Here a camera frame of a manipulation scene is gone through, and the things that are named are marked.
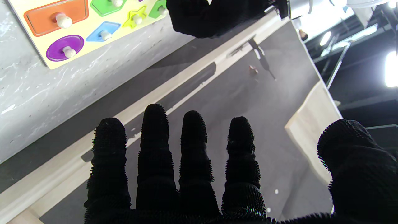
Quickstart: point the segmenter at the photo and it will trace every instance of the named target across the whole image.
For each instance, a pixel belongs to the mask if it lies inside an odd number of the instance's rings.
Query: blue diamond puzzle piece
[[[104,40],[101,37],[101,32],[102,31],[108,31],[110,34],[113,34],[116,32],[117,29],[119,29],[122,26],[122,24],[119,23],[113,23],[113,22],[103,22],[96,30],[94,30],[87,38],[86,41],[88,42],[104,42]]]

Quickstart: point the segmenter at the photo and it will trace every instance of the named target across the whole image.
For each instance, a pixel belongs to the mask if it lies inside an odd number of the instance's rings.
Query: orange rectangle puzzle piece
[[[40,37],[60,29],[55,19],[59,13],[70,17],[73,23],[85,20],[88,17],[88,0],[61,0],[28,10],[23,17],[33,35]]]

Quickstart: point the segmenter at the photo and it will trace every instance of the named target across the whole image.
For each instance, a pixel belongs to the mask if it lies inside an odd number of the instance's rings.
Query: white knob
[[[123,0],[111,0],[114,7],[120,7],[123,5]]]
[[[57,25],[61,28],[69,28],[72,25],[72,19],[64,13],[60,13],[55,17]]]
[[[62,49],[62,51],[64,52],[64,54],[67,58],[71,58],[76,55],[76,51],[69,46],[64,47],[64,49]]]
[[[104,41],[107,41],[107,40],[109,40],[109,39],[112,37],[112,34],[111,34],[110,32],[108,32],[108,31],[106,31],[106,30],[103,30],[103,31],[100,33],[100,35],[101,35],[101,37],[102,37],[102,39],[103,39]]]
[[[142,17],[139,16],[138,14],[135,14],[133,16],[133,20],[134,20],[135,24],[137,24],[137,25],[142,23]]]
[[[167,15],[167,12],[168,12],[168,10],[167,10],[165,7],[163,7],[163,6],[160,6],[160,7],[158,8],[158,11],[159,11],[159,13],[160,13],[162,16]]]

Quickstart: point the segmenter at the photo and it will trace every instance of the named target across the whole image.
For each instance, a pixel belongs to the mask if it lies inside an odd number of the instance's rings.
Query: shape puzzle board
[[[167,14],[166,0],[9,0],[50,69]]]

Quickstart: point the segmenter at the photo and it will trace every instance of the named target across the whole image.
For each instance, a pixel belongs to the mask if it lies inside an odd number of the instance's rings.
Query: gloved hand
[[[190,111],[183,119],[179,191],[174,183],[168,139],[164,109],[158,104],[149,105],[142,123],[136,208],[131,210],[124,169],[124,127],[116,118],[101,121],[94,138],[85,223],[277,223],[265,213],[254,135],[246,118],[231,121],[221,213],[210,184],[214,178],[206,154],[206,127],[200,114]],[[333,176],[330,191],[336,215],[314,214],[278,223],[398,220],[396,159],[378,147],[359,123],[333,123],[321,136],[318,152]]]
[[[167,0],[176,32],[197,38],[220,36],[239,24],[265,16],[269,0]]]

